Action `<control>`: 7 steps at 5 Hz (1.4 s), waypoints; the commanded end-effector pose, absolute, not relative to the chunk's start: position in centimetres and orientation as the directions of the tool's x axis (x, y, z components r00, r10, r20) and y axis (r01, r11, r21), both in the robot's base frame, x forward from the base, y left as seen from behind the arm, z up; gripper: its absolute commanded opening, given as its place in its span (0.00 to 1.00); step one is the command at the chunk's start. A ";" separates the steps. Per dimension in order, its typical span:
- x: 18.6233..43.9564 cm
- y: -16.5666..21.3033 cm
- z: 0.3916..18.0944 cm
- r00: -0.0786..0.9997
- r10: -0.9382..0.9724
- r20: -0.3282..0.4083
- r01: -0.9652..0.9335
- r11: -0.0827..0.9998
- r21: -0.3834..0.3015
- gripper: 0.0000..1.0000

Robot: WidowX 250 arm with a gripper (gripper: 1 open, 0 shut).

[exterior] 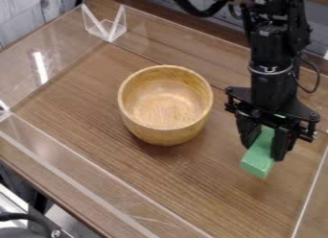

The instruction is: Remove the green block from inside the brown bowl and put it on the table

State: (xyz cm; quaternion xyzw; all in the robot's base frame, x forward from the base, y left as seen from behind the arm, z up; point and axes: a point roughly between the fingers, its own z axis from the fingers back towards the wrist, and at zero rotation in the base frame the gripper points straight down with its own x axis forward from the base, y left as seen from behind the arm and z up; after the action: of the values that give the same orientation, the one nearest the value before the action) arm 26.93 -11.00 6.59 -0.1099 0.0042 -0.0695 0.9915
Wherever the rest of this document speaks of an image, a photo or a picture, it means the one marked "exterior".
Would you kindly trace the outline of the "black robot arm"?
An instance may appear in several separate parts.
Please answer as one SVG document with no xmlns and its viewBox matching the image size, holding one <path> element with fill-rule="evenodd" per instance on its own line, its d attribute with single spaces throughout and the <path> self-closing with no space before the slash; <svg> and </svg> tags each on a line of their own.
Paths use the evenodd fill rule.
<svg viewBox="0 0 328 238">
<path fill-rule="evenodd" d="M 299 99 L 303 51 L 311 44 L 313 27 L 306 0 L 253 0 L 242 5 L 246 37 L 251 48 L 251 86 L 226 88 L 226 110 L 237 116 L 243 145 L 250 148 L 265 126 L 274 130 L 270 158 L 285 160 L 299 139 L 314 141 L 321 115 Z"/>
</svg>

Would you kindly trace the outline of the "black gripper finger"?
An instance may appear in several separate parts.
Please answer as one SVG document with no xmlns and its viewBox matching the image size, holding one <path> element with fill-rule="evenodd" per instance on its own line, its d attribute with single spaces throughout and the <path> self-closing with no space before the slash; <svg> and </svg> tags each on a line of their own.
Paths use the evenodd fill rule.
<svg viewBox="0 0 328 238">
<path fill-rule="evenodd" d="M 237 125 L 242 143 L 249 149 L 262 133 L 262 125 L 253 117 L 246 116 L 239 111 L 237 112 Z"/>
<path fill-rule="evenodd" d="M 271 146 L 271 158 L 283 161 L 286 154 L 294 149 L 298 133 L 286 127 L 275 129 L 275 136 Z"/>
</svg>

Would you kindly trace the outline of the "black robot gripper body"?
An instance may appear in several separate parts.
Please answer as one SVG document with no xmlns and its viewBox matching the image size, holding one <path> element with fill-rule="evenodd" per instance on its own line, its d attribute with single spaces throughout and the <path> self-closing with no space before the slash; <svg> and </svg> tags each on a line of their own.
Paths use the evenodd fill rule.
<svg viewBox="0 0 328 238">
<path fill-rule="evenodd" d="M 295 65 L 249 66 L 251 87 L 229 86 L 226 110 L 266 121 L 269 116 L 286 119 L 285 127 L 298 133 L 298 139 L 313 142 L 321 115 L 298 98 L 299 76 Z"/>
</svg>

